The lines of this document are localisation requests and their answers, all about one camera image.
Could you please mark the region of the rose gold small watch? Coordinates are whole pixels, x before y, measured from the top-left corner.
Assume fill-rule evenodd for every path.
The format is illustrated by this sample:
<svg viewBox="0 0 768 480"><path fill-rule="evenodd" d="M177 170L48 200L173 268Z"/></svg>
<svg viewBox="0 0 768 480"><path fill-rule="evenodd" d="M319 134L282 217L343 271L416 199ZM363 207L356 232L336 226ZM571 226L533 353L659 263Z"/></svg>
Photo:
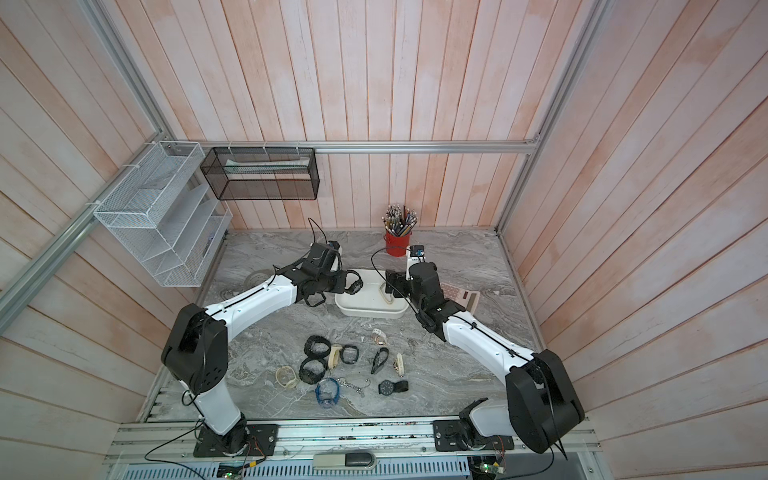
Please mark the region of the rose gold small watch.
<svg viewBox="0 0 768 480"><path fill-rule="evenodd" d="M372 331L372 340L376 345L379 346L387 346L388 345L388 337L387 335L380 329L374 328Z"/></svg>

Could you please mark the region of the black strap watch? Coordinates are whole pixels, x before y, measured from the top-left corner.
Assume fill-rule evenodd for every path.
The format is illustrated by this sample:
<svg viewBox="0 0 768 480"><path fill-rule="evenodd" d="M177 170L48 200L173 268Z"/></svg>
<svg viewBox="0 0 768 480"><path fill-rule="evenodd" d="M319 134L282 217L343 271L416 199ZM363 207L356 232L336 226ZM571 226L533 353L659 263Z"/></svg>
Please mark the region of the black strap watch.
<svg viewBox="0 0 768 480"><path fill-rule="evenodd" d="M376 352L374 359L372 361L372 365L370 369L371 375L377 374L379 371L381 371L384 368L389 358L389 354L390 354L390 351L387 347L379 348L379 350Z"/></svg>

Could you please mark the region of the small cream watch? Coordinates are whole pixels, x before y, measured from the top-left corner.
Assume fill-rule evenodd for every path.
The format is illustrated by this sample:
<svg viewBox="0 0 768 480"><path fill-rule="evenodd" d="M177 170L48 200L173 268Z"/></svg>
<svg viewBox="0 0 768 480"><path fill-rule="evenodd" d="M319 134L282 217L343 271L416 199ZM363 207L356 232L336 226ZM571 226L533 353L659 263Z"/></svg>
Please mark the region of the small cream watch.
<svg viewBox="0 0 768 480"><path fill-rule="evenodd" d="M395 371L397 372L398 376L400 378L403 378L405 376L405 365L404 365L404 359L403 355L401 353L398 353L395 357L393 367Z"/></svg>

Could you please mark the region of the black round face watch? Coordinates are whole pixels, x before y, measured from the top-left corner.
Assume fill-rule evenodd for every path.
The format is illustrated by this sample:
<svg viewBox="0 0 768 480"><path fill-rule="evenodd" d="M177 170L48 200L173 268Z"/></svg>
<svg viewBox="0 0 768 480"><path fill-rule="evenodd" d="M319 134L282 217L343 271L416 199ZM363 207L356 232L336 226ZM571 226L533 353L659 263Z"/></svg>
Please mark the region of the black round face watch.
<svg viewBox="0 0 768 480"><path fill-rule="evenodd" d="M395 393L404 393L409 390L407 380L390 381L384 380L378 385L378 393L383 396L391 396Z"/></svg>

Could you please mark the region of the cream band watch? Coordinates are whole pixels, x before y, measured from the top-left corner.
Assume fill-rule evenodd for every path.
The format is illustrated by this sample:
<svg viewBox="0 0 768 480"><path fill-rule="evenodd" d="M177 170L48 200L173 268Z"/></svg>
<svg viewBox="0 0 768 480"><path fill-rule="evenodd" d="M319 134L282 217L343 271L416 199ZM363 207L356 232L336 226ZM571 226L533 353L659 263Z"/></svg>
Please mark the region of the cream band watch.
<svg viewBox="0 0 768 480"><path fill-rule="evenodd" d="M296 371L291 366L281 366L275 371L275 380L284 389L293 389L299 383Z"/></svg>

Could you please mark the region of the gold beige watch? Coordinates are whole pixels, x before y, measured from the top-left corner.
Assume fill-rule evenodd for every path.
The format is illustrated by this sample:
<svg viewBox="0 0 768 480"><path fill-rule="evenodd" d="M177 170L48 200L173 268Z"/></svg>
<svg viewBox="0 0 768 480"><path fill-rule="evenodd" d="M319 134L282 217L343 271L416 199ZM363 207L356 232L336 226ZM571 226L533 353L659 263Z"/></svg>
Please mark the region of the gold beige watch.
<svg viewBox="0 0 768 480"><path fill-rule="evenodd" d="M385 283L382 283L380 285L380 293L382 295L382 298L384 299L384 301L388 305L391 305L394 302L394 297L390 293L386 292L386 284Z"/></svg>

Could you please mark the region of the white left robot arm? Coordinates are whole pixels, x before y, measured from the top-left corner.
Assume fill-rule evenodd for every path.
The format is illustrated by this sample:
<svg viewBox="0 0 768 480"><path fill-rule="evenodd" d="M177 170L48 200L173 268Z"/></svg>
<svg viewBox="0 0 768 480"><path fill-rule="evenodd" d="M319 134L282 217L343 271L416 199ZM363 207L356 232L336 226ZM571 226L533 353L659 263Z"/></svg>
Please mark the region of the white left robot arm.
<svg viewBox="0 0 768 480"><path fill-rule="evenodd" d="M265 282L225 301L182 308L161 354L161 362L186 389L203 421L201 433L226 456L246 451L247 420L226 385L229 343L251 325L314 295L342 294L348 270L311 275L297 266L277 270Z"/></svg>

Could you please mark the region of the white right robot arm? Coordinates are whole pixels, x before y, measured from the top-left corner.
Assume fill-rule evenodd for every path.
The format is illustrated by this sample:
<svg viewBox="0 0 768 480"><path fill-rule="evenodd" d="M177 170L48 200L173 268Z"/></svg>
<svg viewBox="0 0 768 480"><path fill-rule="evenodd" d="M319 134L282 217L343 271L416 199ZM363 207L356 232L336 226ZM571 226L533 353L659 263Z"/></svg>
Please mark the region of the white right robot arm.
<svg viewBox="0 0 768 480"><path fill-rule="evenodd" d="M459 414L469 442L515 436L541 454L585 420L560 357L548 349L523 348L482 324L444 295L434 263L416 263L404 272L388 270L385 282L415 308L426 331L469 354L504 385L503 400L482 398Z"/></svg>

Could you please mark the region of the white storage box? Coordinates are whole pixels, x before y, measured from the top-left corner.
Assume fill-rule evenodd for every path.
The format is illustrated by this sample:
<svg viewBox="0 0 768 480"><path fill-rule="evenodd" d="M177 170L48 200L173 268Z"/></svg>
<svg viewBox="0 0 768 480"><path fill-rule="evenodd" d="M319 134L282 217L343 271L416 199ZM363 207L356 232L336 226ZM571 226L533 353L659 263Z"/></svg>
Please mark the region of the white storage box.
<svg viewBox="0 0 768 480"><path fill-rule="evenodd" d="M362 276L364 286L355 295L345 293L335 295L335 304L346 316L377 319L398 319L410 310L405 299L394 298L388 305L380 293L380 285L385 283L381 276L371 269L356 269Z"/></svg>

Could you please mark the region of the blue transparent watch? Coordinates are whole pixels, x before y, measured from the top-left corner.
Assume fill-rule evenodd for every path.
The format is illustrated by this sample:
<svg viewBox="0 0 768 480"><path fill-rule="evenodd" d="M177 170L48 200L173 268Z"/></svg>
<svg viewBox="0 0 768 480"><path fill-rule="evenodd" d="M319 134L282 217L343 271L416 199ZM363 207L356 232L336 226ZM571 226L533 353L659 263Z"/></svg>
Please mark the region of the blue transparent watch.
<svg viewBox="0 0 768 480"><path fill-rule="evenodd" d="M336 379L325 378L315 386L315 397L322 408L332 408L338 404L341 397L340 384Z"/></svg>

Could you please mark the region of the red pen cup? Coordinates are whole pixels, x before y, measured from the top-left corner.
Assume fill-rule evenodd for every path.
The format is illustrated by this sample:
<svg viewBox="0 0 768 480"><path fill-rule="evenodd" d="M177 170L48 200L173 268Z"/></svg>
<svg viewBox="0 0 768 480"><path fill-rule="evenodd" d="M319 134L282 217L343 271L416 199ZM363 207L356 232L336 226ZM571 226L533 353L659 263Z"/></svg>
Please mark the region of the red pen cup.
<svg viewBox="0 0 768 480"><path fill-rule="evenodd" d="M389 231L384 234L385 252L392 257L404 257L410 245L411 235L397 236Z"/></svg>

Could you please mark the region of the clear tape roll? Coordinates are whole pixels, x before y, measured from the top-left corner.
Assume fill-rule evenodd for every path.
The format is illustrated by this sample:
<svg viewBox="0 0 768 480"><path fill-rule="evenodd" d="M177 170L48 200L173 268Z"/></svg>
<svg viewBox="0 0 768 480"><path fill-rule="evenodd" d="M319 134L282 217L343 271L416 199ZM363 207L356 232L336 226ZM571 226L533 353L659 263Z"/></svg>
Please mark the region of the clear tape roll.
<svg viewBox="0 0 768 480"><path fill-rule="evenodd" d="M262 284L268 284L274 276L273 271L258 270L251 272L246 276L242 283L242 292L260 287Z"/></svg>

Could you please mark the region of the pens in cup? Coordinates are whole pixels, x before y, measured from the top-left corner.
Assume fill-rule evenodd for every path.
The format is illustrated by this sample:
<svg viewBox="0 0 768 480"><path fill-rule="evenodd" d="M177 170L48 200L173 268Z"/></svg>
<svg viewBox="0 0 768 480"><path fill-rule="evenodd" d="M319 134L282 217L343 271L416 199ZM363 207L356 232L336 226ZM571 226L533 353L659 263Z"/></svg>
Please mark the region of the pens in cup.
<svg viewBox="0 0 768 480"><path fill-rule="evenodd" d="M404 237L411 233L418 223L418 212L403 204L390 204L382 217L385 230L394 237Z"/></svg>

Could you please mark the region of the black square smartwatch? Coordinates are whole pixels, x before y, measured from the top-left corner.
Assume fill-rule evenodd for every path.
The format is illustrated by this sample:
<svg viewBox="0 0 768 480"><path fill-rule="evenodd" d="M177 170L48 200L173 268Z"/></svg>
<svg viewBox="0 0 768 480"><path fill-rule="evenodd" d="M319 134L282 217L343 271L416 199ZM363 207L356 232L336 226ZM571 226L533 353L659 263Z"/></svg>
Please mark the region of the black square smartwatch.
<svg viewBox="0 0 768 480"><path fill-rule="evenodd" d="M343 345L340 351L340 360L347 365L354 365L359 360L359 348L352 344Z"/></svg>

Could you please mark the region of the black mesh basket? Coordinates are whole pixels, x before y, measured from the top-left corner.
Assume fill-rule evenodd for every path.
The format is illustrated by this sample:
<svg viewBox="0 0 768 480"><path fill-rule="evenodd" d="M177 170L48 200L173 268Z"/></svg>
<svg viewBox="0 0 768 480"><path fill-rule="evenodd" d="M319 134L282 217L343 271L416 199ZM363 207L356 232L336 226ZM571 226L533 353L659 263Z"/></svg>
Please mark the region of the black mesh basket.
<svg viewBox="0 0 768 480"><path fill-rule="evenodd" d="M311 201L320 186L311 148L213 147L201 171L216 197L224 201Z"/></svg>

